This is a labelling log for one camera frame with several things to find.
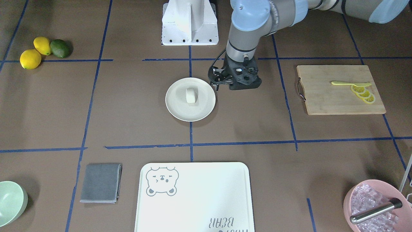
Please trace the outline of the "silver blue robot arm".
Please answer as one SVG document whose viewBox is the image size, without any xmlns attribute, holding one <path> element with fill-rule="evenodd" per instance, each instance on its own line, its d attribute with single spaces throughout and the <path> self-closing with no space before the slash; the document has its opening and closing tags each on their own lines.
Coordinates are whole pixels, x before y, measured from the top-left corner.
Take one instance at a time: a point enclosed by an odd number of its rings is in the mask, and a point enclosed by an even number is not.
<svg viewBox="0 0 412 232">
<path fill-rule="evenodd" d="M 222 68 L 211 65 L 211 85 L 232 91 L 258 88 L 255 59 L 259 40 L 301 22 L 311 10 L 334 11 L 371 23 L 385 24 L 407 6 L 407 0 L 232 0 L 233 12 Z"/>
</svg>

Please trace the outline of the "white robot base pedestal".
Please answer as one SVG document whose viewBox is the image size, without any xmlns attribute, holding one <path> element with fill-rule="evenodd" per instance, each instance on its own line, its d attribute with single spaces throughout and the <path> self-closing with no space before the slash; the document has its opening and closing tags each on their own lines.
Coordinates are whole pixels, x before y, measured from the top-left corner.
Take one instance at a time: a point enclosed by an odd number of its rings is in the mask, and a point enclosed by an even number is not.
<svg viewBox="0 0 412 232">
<path fill-rule="evenodd" d="M 214 3 L 209 0 L 170 0 L 163 4 L 162 45 L 209 46 L 218 42 Z"/>
</svg>

